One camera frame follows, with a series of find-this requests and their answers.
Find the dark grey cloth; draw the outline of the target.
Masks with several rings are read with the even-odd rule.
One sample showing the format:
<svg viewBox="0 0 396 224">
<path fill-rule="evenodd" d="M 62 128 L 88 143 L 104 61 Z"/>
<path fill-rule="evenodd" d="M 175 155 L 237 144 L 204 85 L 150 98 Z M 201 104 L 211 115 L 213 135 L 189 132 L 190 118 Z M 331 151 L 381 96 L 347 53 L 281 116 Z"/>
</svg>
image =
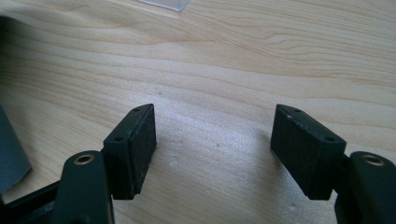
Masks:
<svg viewBox="0 0 396 224">
<path fill-rule="evenodd" d="M 31 163 L 0 106 L 0 195 L 15 186 L 30 170 Z"/>
</svg>

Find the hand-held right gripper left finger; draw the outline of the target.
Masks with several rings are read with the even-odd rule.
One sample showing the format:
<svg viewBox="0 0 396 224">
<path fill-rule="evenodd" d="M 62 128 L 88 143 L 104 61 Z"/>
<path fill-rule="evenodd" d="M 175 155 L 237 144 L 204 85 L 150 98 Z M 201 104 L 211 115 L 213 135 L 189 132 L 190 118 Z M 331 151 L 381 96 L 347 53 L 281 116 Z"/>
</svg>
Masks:
<svg viewBox="0 0 396 224">
<path fill-rule="evenodd" d="M 132 109 L 104 140 L 103 156 L 114 200 L 132 200 L 141 193 L 156 146 L 153 104 Z"/>
</svg>

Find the clear plastic box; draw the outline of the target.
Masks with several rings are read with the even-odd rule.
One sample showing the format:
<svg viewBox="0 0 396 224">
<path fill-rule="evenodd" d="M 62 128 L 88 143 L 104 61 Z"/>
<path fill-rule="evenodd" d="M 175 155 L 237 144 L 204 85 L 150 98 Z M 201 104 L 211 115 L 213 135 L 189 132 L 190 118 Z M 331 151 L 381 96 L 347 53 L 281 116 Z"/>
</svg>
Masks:
<svg viewBox="0 0 396 224">
<path fill-rule="evenodd" d="M 176 12 L 182 11 L 191 0 L 139 0 L 158 7 L 165 7 Z"/>
</svg>

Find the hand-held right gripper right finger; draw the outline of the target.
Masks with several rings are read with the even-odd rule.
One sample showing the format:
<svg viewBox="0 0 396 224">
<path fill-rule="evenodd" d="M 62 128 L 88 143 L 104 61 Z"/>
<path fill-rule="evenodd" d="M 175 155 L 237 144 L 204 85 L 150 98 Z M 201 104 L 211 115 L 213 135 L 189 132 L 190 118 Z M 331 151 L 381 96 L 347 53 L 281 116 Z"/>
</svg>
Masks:
<svg viewBox="0 0 396 224">
<path fill-rule="evenodd" d="M 270 148 L 310 200 L 329 200 L 347 142 L 303 110 L 277 105 Z"/>
</svg>

